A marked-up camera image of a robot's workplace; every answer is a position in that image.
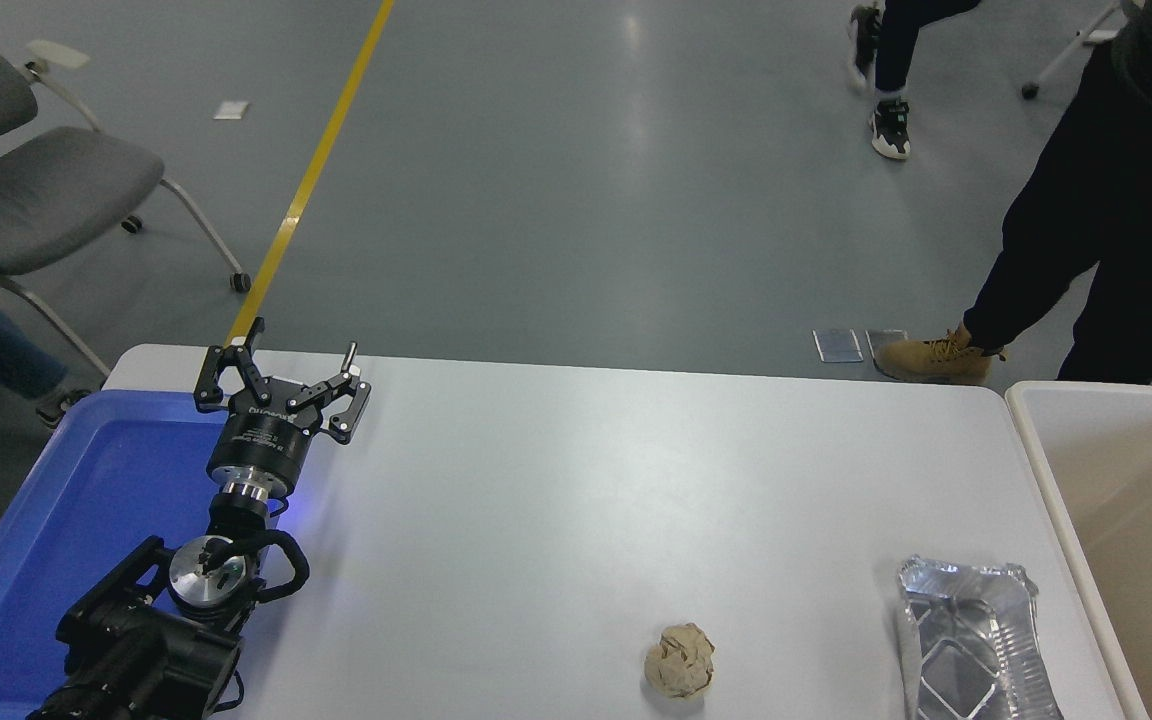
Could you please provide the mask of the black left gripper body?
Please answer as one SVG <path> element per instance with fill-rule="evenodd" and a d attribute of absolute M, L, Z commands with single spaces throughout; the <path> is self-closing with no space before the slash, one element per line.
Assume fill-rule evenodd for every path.
<path fill-rule="evenodd" d="M 294 492 L 311 438 L 323 423 L 319 406 L 287 406 L 306 388 L 305 382 L 271 379 L 266 406 L 252 389 L 234 393 L 228 401 L 229 418 L 207 461 L 212 482 L 219 486 L 256 484 L 270 493 Z"/>

